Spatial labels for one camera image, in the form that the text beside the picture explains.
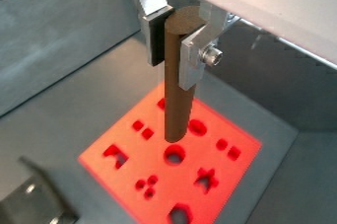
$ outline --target bolt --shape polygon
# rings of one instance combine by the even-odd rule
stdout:
[[[51,221],[51,224],[57,224],[57,222],[59,222],[59,219],[55,218],[55,219]]]
[[[228,18],[227,18],[227,22],[231,23],[233,21],[235,17],[236,17],[236,15],[229,13]]]
[[[32,191],[35,190],[35,188],[36,188],[36,185],[30,185],[30,186],[27,187],[27,194],[31,194]]]
[[[223,51],[219,50],[213,44],[211,44],[207,46],[201,54],[201,62],[213,67],[220,63],[223,55]]]

